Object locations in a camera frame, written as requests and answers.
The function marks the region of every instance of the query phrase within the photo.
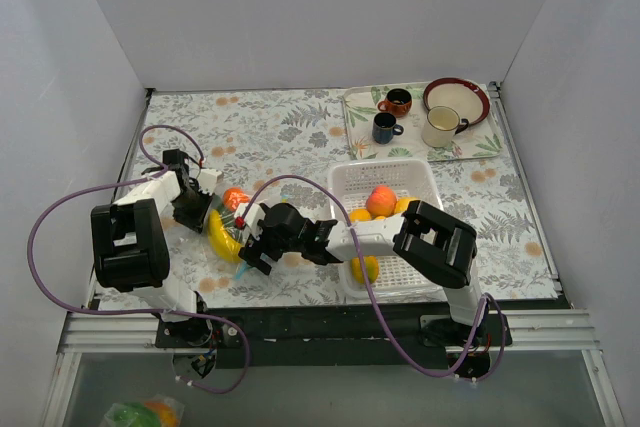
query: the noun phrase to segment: cup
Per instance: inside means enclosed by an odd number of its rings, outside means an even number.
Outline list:
[[[388,112],[376,114],[373,118],[373,140],[379,144],[388,144],[394,135],[402,135],[404,127],[397,124],[396,118]]]
[[[411,109],[411,94],[404,89],[391,89],[384,100],[378,103],[380,112],[389,112],[396,117],[404,117]]]
[[[432,107],[427,112],[427,121],[422,128],[422,140],[431,147],[446,147],[454,135],[468,127],[469,121],[460,120],[455,110],[444,106]]]

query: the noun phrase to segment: floral tray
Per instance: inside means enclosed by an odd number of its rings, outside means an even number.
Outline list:
[[[424,89],[429,82],[415,84],[374,85],[355,87],[344,92],[342,102],[349,137],[351,157],[354,159],[380,159],[383,157],[424,157],[429,161],[478,159],[494,157],[502,150],[502,135],[496,126],[493,112],[478,125],[456,135],[447,147],[433,148],[422,141],[421,132],[427,121],[427,110],[422,101]],[[487,94],[486,85],[478,84]],[[404,134],[380,145],[371,136],[373,117],[379,112],[378,102],[394,88],[408,90],[413,97],[411,111],[398,119]]]

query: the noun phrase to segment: basket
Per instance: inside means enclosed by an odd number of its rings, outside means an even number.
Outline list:
[[[442,209],[435,178],[429,164],[422,159],[402,158],[354,160],[335,164],[329,169],[328,187],[347,212],[364,208],[371,191],[378,185],[391,187],[398,198],[418,197]],[[340,210],[331,203],[331,217],[343,221]],[[380,274],[372,285],[376,297],[431,293],[440,290],[399,257],[379,257]],[[368,298],[364,285],[351,274],[349,262],[339,267],[340,283],[347,295]]]

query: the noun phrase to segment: plate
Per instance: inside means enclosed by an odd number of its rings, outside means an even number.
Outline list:
[[[452,108],[469,125],[479,124],[489,115],[489,98],[478,85],[464,79],[434,80],[424,89],[422,100],[427,110],[439,105]]]

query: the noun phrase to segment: white mug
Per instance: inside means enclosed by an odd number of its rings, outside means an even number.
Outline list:
[[[469,127],[467,119],[460,120],[458,113],[444,106],[432,107],[422,128],[422,140],[431,147],[446,147],[453,136]]]

